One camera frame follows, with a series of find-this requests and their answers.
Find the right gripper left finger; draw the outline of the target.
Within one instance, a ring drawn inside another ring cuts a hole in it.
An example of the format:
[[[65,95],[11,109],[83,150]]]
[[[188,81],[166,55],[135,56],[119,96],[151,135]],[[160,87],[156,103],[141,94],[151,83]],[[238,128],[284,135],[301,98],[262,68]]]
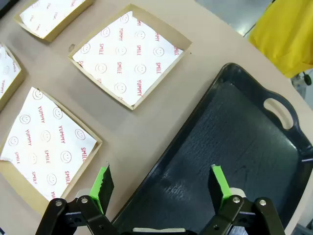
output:
[[[72,235],[78,227],[86,226],[93,235],[116,235],[116,228],[106,217],[113,189],[110,167],[101,168],[88,194],[71,202],[63,198],[49,202],[36,234]]]

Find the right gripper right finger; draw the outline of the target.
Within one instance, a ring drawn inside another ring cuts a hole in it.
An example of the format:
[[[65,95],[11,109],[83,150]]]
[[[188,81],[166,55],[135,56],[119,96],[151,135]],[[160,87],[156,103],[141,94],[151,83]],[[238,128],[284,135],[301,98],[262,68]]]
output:
[[[215,215],[202,230],[204,235],[227,235],[234,226],[249,235],[284,235],[285,231],[273,202],[259,197],[254,202],[234,194],[222,168],[212,165],[208,189]]]

